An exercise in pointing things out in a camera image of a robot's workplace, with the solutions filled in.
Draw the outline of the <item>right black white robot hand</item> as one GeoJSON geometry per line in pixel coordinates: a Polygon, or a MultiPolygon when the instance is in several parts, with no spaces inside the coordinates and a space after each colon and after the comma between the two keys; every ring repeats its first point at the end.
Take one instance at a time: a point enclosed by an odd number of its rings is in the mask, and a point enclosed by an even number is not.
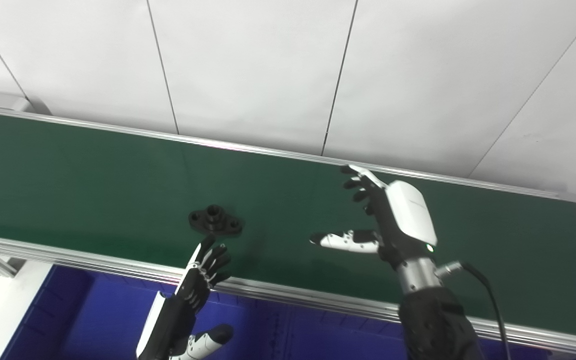
{"type": "Polygon", "coordinates": [[[378,255],[397,269],[405,262],[432,259],[438,243],[434,223],[423,194],[402,180],[386,183],[372,171],[358,165],[340,168],[350,178],[345,189],[356,189],[355,203],[366,200],[363,210],[374,217],[377,230],[350,229],[330,233],[318,232],[309,242],[320,248],[350,253],[378,255]]]}

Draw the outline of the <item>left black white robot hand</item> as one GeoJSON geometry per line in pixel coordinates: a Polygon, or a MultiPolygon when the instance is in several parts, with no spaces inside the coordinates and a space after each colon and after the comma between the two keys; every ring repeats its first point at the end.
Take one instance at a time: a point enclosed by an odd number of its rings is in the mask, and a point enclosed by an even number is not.
{"type": "Polygon", "coordinates": [[[211,291],[230,278],[222,271],[231,261],[230,253],[224,244],[215,243],[215,235],[204,238],[174,292],[155,295],[135,349],[138,360],[204,360],[233,339],[234,329],[226,323],[194,333],[211,291]]]}

